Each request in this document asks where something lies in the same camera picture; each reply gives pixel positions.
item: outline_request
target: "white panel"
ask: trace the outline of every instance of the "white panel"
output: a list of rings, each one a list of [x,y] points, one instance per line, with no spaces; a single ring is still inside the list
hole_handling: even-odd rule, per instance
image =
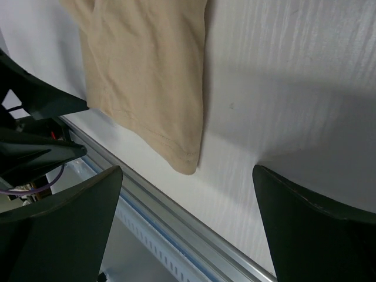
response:
[[[3,0],[0,11],[11,56],[83,96],[78,34],[67,14],[56,0],[15,2]],[[259,160],[337,200],[375,207],[376,2],[212,0],[207,11],[206,127],[196,174],[176,173],[95,110],[69,119],[273,273],[251,178]],[[367,181],[354,185],[360,179]]]

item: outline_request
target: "metal frame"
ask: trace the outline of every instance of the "metal frame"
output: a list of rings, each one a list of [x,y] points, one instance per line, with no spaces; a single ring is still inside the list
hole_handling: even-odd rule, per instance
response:
[[[72,140],[85,145],[99,168],[119,165],[124,173],[122,199],[148,221],[210,281],[276,282],[277,279],[163,194],[116,156],[63,118]]]

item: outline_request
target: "beige t-shirt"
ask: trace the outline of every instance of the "beige t-shirt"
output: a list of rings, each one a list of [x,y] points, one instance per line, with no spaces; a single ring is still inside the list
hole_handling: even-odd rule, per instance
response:
[[[203,127],[207,0],[61,0],[80,26],[88,106],[192,174]]]

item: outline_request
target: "purple wire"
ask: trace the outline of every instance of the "purple wire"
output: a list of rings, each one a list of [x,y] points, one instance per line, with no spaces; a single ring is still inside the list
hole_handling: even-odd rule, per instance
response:
[[[42,186],[41,188],[30,190],[30,191],[12,191],[12,190],[0,190],[0,194],[5,194],[5,195],[15,195],[15,196],[26,196],[26,195],[31,195],[35,193],[39,193],[41,191],[44,191],[48,188],[50,188],[52,185],[54,185],[59,178],[63,175],[64,172],[64,165],[61,166],[61,170],[59,174],[53,179],[50,183]]]

